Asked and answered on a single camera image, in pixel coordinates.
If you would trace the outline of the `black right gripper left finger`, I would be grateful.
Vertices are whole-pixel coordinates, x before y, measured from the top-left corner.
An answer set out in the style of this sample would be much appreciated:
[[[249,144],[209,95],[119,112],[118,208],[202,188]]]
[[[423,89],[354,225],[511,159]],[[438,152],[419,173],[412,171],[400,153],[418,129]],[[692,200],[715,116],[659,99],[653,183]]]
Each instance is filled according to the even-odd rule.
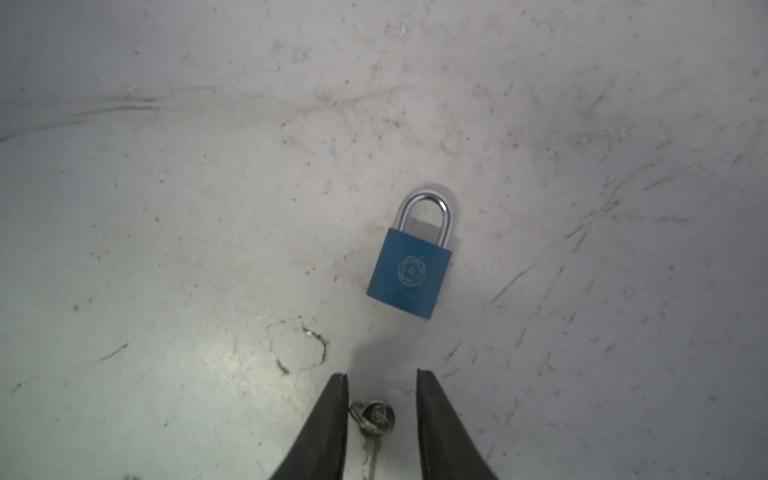
[[[335,373],[271,479],[341,480],[346,460],[348,409],[348,377]]]

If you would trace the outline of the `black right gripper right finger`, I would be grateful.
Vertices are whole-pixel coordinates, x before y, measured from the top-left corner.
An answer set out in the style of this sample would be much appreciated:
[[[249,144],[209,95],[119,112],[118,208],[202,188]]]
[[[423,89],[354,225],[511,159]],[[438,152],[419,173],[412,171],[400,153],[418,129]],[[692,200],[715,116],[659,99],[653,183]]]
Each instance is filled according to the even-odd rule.
[[[423,479],[498,479],[432,371],[417,371],[416,409]]]

